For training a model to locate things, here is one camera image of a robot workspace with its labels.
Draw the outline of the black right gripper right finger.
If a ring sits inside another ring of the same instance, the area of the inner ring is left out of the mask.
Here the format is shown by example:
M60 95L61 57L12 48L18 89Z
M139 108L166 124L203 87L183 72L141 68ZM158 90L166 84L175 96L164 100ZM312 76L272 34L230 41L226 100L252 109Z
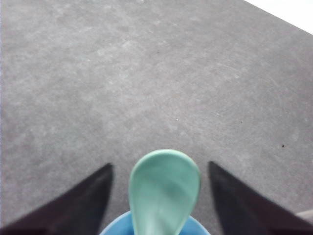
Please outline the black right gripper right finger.
M208 162L214 208L224 235L311 235L312 223L272 202L214 161Z

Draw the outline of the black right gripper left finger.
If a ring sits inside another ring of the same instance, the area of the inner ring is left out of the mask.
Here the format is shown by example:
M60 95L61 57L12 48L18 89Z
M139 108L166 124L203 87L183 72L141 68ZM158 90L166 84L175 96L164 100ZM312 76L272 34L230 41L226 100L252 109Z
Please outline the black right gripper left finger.
M1 228L2 235L96 235L109 203L108 163L64 194Z

